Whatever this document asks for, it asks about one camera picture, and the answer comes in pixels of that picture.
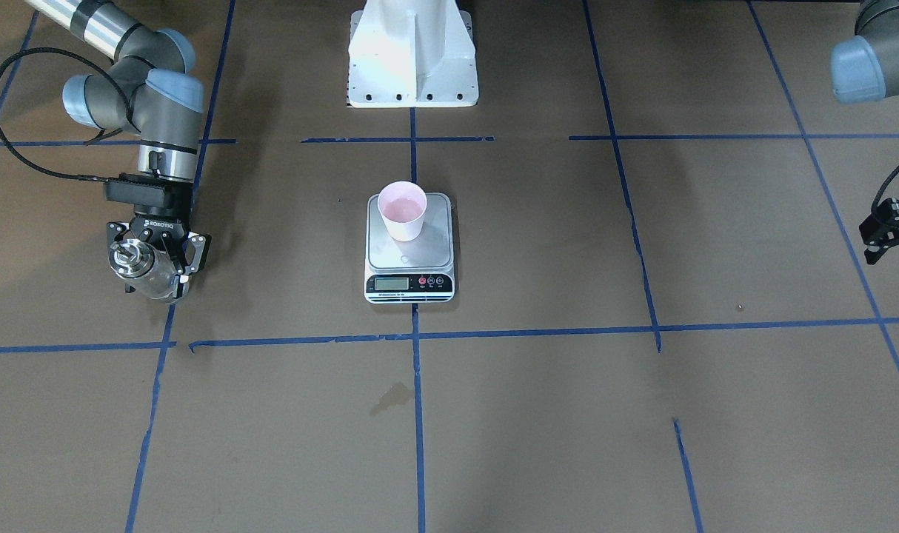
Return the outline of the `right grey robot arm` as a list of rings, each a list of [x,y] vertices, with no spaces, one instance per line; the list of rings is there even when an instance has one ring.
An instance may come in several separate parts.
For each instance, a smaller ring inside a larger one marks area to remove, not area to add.
[[[104,178],[108,201],[133,209],[107,225],[107,257],[127,292],[175,303],[202,269],[206,234],[192,232],[204,87],[195,51],[171,28],[152,30],[111,1],[33,1],[32,7],[110,58],[107,70],[69,78],[61,103],[101,138],[138,139],[137,167]]]

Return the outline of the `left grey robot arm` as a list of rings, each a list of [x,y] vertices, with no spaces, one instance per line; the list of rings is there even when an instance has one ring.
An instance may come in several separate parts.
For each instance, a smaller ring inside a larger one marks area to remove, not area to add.
[[[842,104],[882,101],[899,95],[899,1],[862,1],[855,34],[836,44],[831,56],[832,93]],[[899,199],[886,191],[899,164],[883,180],[859,232],[863,259],[876,264],[899,246]]]

